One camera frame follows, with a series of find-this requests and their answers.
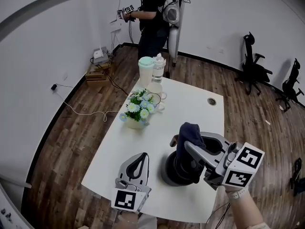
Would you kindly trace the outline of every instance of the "white flower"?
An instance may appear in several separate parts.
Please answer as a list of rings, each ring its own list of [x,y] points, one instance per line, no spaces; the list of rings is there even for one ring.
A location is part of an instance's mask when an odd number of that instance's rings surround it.
[[[146,119],[149,116],[149,113],[146,109],[142,109],[140,112],[140,116],[142,119]]]
[[[127,109],[129,112],[134,113],[134,112],[138,112],[139,111],[139,105],[133,104],[133,103],[129,103],[127,106]]]
[[[149,111],[150,114],[152,114],[154,112],[154,106],[152,104],[148,104],[147,110]]]

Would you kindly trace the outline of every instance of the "wooden crate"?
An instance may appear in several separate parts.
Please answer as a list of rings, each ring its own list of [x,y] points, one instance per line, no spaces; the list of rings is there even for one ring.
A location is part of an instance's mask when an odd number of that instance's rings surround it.
[[[108,64],[108,66],[104,65],[103,69],[96,67],[93,64],[90,65],[86,73],[86,81],[88,86],[96,88],[109,85],[111,82],[109,81],[107,74],[113,78],[115,70],[116,65],[113,63]]]

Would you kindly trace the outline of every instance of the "black office chair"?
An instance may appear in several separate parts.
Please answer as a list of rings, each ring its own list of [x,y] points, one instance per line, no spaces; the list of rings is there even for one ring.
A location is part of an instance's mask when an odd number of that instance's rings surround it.
[[[249,35],[244,36],[244,41],[246,44],[247,55],[246,62],[243,64],[243,73],[235,78],[235,81],[242,81],[249,83],[249,90],[246,88],[246,93],[249,95],[251,93],[252,85],[258,90],[258,94],[261,94],[261,90],[257,86],[257,82],[270,82],[268,74],[272,74],[272,71],[265,69],[264,67],[257,64],[260,58],[265,58],[264,56],[256,53],[256,59],[253,61],[252,55],[252,45],[255,43],[254,36],[249,32]]]
[[[291,108],[289,101],[293,100],[296,103],[298,102],[297,97],[298,95],[302,94],[304,95],[304,93],[302,92],[302,90],[299,88],[299,92],[295,93],[294,90],[294,85],[296,82],[299,83],[299,81],[297,80],[297,77],[299,75],[299,69],[301,68],[300,63],[298,62],[297,59],[295,59],[295,63],[292,66],[292,70],[289,76],[289,79],[286,80],[283,85],[282,85],[282,89],[283,89],[283,93],[279,93],[281,95],[280,98],[277,98],[276,101],[278,100],[282,100],[285,103],[285,109],[284,112],[286,112],[288,109]]]

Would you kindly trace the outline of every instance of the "wooden floor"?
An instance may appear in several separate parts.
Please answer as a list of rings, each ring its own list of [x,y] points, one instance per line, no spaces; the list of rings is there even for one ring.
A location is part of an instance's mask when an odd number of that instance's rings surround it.
[[[137,49],[118,50],[116,83],[129,92],[139,78]],[[198,60],[180,57],[171,78],[224,96],[225,138],[249,142],[266,152],[250,191],[266,223],[273,229],[292,229],[305,220],[305,193],[293,197],[289,178],[294,161],[305,160],[305,109],[292,104],[284,113],[275,101],[276,94],[260,85],[262,94],[247,96],[244,85],[235,82],[235,72]],[[88,88],[83,83],[70,104],[83,113],[119,110],[126,95],[113,86]],[[42,149],[34,170],[26,203],[26,219],[36,229],[70,229],[88,226],[110,229],[116,212],[109,201],[81,185],[81,181],[97,148],[110,127],[116,113],[103,116],[79,116],[66,107],[60,115]],[[300,177],[305,177],[303,168]],[[220,188],[214,208],[227,202]],[[212,216],[206,228],[215,228],[225,207]],[[200,228],[160,219],[169,228]],[[220,229],[234,228],[231,210]]]

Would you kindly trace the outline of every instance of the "backpack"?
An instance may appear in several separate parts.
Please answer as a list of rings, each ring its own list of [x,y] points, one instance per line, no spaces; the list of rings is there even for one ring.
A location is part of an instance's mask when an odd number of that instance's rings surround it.
[[[158,8],[163,15],[163,20],[179,27],[180,8],[183,0],[166,0],[165,4]]]

